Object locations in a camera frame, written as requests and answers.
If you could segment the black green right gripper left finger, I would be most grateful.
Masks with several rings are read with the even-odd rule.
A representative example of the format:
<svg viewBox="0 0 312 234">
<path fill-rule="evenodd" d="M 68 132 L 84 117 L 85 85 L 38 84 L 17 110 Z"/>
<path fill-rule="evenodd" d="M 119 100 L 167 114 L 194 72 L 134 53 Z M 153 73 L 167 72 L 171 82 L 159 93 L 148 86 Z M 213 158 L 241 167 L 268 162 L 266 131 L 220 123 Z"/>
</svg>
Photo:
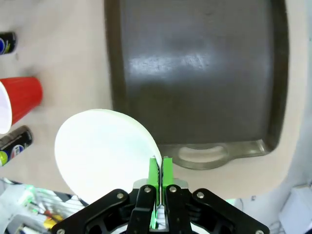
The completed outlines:
<svg viewBox="0 0 312 234">
<path fill-rule="evenodd" d="M 149 162 L 146 180 L 138 180 L 130 193 L 115 189 L 53 226 L 53 234 L 148 234 L 159 202 L 159 167 Z"/>
</svg>

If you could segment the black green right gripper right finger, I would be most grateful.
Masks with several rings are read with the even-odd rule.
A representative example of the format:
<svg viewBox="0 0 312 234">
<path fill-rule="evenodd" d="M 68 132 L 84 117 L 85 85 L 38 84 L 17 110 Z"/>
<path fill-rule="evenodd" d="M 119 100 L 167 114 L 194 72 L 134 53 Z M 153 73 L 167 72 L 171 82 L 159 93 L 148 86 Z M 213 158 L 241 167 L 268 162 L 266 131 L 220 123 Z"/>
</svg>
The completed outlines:
<svg viewBox="0 0 312 234">
<path fill-rule="evenodd" d="M 171 158 L 162 163 L 165 214 L 172 234 L 268 234 L 269 228 L 211 191 L 190 192 L 173 176 Z"/>
</svg>

